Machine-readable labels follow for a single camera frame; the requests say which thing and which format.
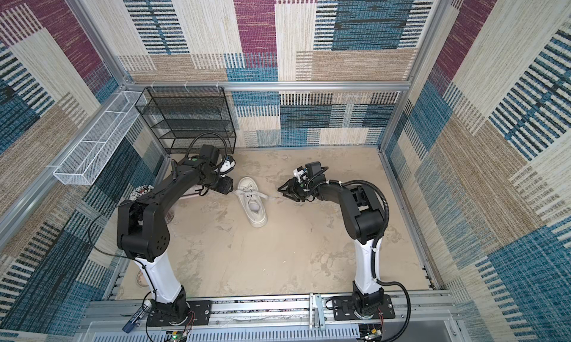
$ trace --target floor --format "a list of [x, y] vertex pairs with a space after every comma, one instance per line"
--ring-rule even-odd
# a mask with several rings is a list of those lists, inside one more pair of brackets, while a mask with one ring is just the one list
[[[253, 228], [234, 194], [211, 191], [177, 202], [174, 220], [168, 224], [167, 252], [187, 296], [352, 290], [354, 247], [339, 206], [296, 203], [276, 191], [293, 176], [294, 168], [312, 161], [330, 167], [327, 178], [364, 179], [383, 191], [390, 222], [381, 245], [381, 278], [401, 281], [409, 290], [428, 288], [375, 148], [237, 151], [233, 157], [236, 168], [230, 176], [235, 186], [247, 175], [261, 192], [273, 196], [264, 203], [268, 223]], [[137, 279], [138, 271], [133, 263], [129, 266], [119, 299], [139, 299], [148, 292], [144, 279]]]

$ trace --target striped carpet pattern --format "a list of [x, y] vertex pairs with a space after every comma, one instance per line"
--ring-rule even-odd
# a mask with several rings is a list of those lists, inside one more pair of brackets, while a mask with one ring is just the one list
[[[0, 215], [117, 87], [64, 0], [0, 0]], [[154, 181], [160, 149], [148, 136], [125, 140], [94, 186], [56, 183], [3, 247], [1, 340], [67, 340], [101, 298], [117, 262], [91, 251], [86, 224]], [[95, 192], [100, 205], [87, 202]], [[106, 248], [109, 220], [94, 230]]]
[[436, 0], [86, 2], [135, 81], [401, 81]]
[[571, 0], [446, 5], [391, 170], [472, 340], [571, 340]]
[[378, 145], [399, 92], [233, 91], [237, 147]]

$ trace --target shoe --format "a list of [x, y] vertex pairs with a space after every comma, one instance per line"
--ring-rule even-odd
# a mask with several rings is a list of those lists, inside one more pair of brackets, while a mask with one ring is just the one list
[[268, 217], [261, 199], [268, 199], [268, 196], [258, 192], [258, 185], [249, 177], [240, 180], [234, 193], [240, 199], [250, 224], [255, 228], [263, 227], [268, 222]]

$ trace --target white mesh shelf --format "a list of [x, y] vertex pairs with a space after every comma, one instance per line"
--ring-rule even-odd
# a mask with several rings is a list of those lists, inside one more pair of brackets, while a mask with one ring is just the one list
[[139, 116], [135, 103], [146, 105], [147, 99], [141, 92], [121, 92], [54, 171], [54, 176], [63, 184], [92, 185]]

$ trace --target black mesh rack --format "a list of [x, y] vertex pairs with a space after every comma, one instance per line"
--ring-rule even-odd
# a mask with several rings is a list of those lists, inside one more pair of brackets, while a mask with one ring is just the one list
[[[136, 105], [167, 153], [186, 153], [190, 143], [203, 132], [215, 132], [225, 139], [234, 153], [236, 130], [230, 116], [224, 89], [219, 87], [147, 87], [141, 96], [146, 105]], [[190, 153], [209, 144], [222, 150], [214, 135], [198, 139]]]

